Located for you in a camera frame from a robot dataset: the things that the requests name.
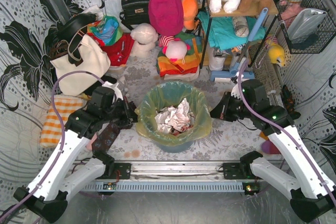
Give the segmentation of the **yellow trash bag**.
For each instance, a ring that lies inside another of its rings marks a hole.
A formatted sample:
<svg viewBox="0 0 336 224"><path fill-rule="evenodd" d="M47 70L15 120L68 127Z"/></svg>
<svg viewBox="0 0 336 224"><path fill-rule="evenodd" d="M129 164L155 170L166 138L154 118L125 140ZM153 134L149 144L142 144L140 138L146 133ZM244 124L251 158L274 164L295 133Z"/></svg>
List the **yellow trash bag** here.
<svg viewBox="0 0 336 224"><path fill-rule="evenodd" d="M136 131L167 147L206 137L212 130L205 94L184 82L166 82L152 88L136 114Z"/></svg>

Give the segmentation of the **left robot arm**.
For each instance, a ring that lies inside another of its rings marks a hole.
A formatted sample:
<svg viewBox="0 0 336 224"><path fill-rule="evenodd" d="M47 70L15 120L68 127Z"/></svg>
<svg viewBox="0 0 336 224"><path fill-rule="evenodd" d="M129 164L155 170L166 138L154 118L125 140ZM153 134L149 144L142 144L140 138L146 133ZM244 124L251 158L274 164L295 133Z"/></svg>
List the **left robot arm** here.
<svg viewBox="0 0 336 224"><path fill-rule="evenodd" d="M119 84L105 82L94 90L84 109L61 123L61 139L49 160L28 186L16 189L14 198L49 223L56 222L87 184L115 174L108 150L121 129L136 120Z"/></svg>

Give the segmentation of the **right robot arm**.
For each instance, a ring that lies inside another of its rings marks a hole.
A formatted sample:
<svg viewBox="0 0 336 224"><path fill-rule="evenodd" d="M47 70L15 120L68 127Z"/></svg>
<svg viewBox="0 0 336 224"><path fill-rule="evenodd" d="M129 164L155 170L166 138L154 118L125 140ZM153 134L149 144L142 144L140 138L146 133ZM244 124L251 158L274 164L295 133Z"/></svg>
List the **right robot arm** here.
<svg viewBox="0 0 336 224"><path fill-rule="evenodd" d="M302 221L311 222L335 208L335 183L303 144L286 109L270 104L260 81L251 79L237 83L232 91L223 94L210 115L228 122L250 119L269 138L293 175L271 164L257 151L240 158L241 171L246 177L265 180L282 193Z"/></svg>

